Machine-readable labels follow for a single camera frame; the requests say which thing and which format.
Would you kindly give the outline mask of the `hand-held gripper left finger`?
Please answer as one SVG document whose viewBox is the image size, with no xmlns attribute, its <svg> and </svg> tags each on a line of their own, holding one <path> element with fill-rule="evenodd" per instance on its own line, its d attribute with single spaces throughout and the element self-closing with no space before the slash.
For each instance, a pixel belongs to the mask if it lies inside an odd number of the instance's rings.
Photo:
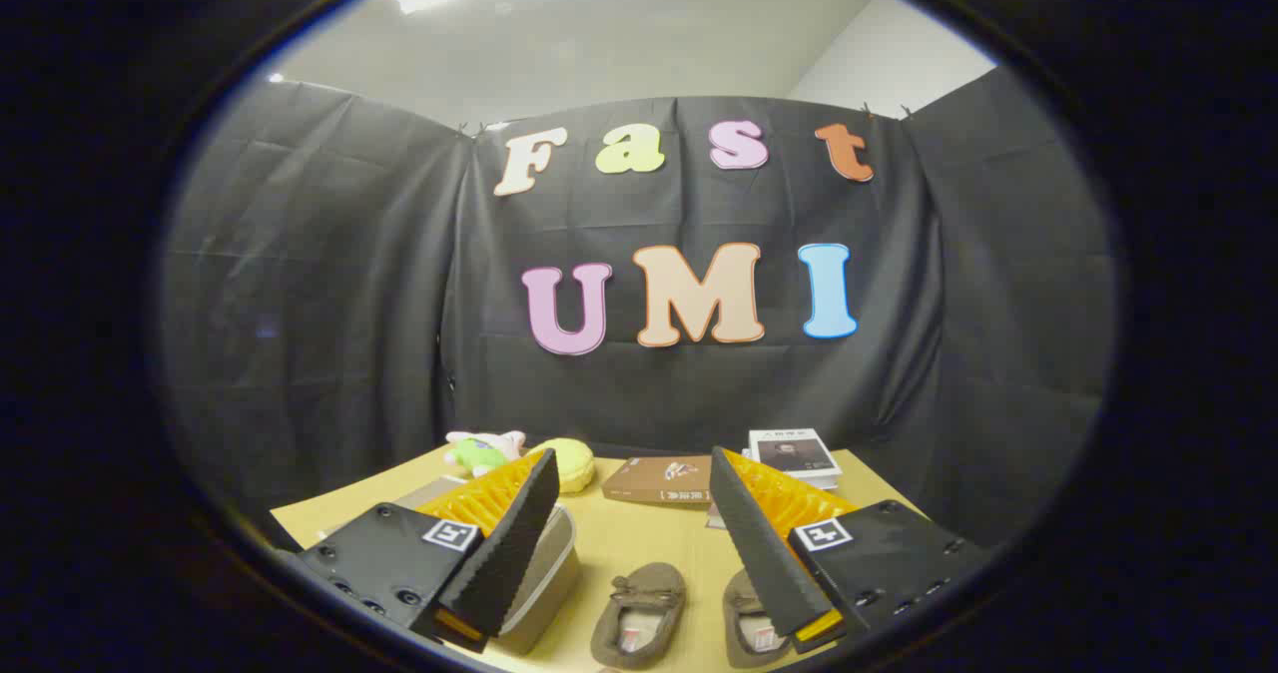
<svg viewBox="0 0 1278 673">
<path fill-rule="evenodd" d="M 498 636 L 560 495 L 557 456 L 535 451 L 419 510 L 376 503 L 298 554 L 337 600 L 481 653 Z"/>
</svg>

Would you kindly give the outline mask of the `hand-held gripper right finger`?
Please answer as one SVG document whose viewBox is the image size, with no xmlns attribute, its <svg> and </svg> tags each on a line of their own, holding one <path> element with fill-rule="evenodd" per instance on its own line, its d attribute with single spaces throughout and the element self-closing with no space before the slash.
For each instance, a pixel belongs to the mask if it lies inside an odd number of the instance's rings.
<svg viewBox="0 0 1278 673">
<path fill-rule="evenodd" d="M 907 626 L 989 561 L 902 501 L 854 506 L 730 450 L 713 450 L 709 490 L 762 608 L 799 653 Z"/>
</svg>

